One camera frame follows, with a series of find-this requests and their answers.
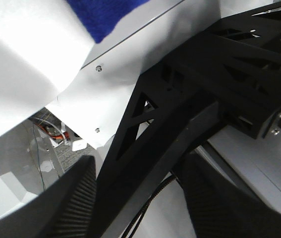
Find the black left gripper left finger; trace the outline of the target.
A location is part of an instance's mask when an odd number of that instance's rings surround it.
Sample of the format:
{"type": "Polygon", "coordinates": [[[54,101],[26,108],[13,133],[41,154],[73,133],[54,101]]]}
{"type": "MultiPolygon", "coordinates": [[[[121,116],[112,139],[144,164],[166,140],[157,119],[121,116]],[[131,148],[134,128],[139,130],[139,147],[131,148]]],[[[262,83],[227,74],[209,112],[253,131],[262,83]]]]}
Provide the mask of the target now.
{"type": "Polygon", "coordinates": [[[82,156],[43,193],[0,219],[0,238],[85,238],[96,190],[95,158],[82,156]]]}

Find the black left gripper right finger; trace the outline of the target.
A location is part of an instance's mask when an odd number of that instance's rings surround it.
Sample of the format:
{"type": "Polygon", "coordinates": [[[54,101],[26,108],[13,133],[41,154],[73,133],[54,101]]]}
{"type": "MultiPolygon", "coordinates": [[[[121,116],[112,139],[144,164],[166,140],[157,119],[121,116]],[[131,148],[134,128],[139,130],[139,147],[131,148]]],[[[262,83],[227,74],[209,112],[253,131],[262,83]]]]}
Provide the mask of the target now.
{"type": "Polygon", "coordinates": [[[225,179],[197,154],[183,161],[181,182],[199,238],[281,238],[281,213],[225,179]]]}

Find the white robot base panel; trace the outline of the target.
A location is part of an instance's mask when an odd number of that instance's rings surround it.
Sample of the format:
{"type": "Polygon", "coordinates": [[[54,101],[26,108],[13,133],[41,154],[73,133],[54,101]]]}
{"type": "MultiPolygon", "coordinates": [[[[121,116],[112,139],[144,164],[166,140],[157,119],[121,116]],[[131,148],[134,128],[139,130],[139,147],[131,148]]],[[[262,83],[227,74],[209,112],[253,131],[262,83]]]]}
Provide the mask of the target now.
{"type": "Polygon", "coordinates": [[[220,17],[218,0],[147,0],[97,44],[67,0],[0,0],[0,136],[46,107],[104,145],[140,73],[220,17]]]}

